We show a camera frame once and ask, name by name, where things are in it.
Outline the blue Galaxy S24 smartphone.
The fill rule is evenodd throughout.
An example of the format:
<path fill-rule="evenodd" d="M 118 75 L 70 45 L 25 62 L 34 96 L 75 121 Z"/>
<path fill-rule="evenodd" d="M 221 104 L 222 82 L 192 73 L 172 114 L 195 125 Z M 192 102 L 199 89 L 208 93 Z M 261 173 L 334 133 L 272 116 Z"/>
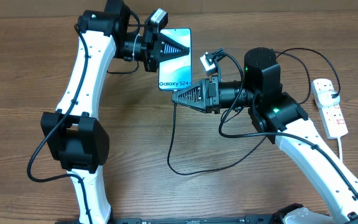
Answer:
<path fill-rule="evenodd" d="M 159 63 L 158 88 L 162 91 L 176 91 L 192 84 L 192 41 L 190 28 L 162 29 L 165 34 L 178 43 L 189 47 L 190 54 Z"/>

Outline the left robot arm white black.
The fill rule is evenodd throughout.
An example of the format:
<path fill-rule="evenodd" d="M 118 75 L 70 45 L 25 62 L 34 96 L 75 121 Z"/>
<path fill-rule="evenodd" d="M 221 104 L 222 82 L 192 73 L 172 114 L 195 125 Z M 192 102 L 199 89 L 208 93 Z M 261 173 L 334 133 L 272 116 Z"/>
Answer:
<path fill-rule="evenodd" d="M 134 16 L 122 1 L 108 1 L 103 11 L 87 10 L 78 18 L 78 51 L 69 84 L 55 111 L 42 115 L 51 155 L 73 181 L 79 223 L 108 223 L 112 218 L 103 180 L 109 136 L 99 122 L 99 101 L 112 60 L 136 62 L 157 73 L 164 91 L 191 85 L 191 31 L 169 29 L 163 9 L 130 31 Z"/>

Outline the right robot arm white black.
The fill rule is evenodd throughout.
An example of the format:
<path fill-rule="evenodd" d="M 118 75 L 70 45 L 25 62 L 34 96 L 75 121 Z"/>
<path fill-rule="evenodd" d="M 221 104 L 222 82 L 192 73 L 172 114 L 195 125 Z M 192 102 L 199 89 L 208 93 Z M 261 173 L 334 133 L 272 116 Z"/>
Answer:
<path fill-rule="evenodd" d="M 265 223 L 358 223 L 358 178 L 330 150 L 301 104 L 282 90 L 277 53 L 264 47 L 249 50 L 239 67 L 241 79 L 233 82 L 221 78 L 219 61 L 225 56 L 223 50 L 204 54 L 208 77 L 174 91 L 173 103 L 216 114 L 247 108 L 255 135 L 292 159 L 329 209 L 329 215 L 322 215 L 294 203 Z"/>

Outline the white USB charger plug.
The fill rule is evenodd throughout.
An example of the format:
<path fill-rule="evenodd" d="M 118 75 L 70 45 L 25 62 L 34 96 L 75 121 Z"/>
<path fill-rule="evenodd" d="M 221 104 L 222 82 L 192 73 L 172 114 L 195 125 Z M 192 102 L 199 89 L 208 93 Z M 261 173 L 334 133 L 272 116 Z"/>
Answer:
<path fill-rule="evenodd" d="M 327 108 L 329 106 L 334 106 L 338 104 L 340 100 L 340 96 L 334 94 L 331 91 L 320 92 L 315 97 L 315 102 L 318 108 Z"/>

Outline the white power strip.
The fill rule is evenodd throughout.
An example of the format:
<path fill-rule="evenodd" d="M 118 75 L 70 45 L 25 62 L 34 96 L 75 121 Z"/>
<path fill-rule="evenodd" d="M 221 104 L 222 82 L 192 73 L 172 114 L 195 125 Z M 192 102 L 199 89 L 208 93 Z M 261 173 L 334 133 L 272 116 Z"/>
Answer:
<path fill-rule="evenodd" d="M 311 89 L 313 91 L 314 101 L 320 92 L 331 91 L 336 94 L 332 81 L 325 78 L 313 80 Z M 318 108 L 318 110 L 328 139 L 338 139 L 348 133 L 339 103 L 334 106 L 328 106 L 327 108 Z"/>

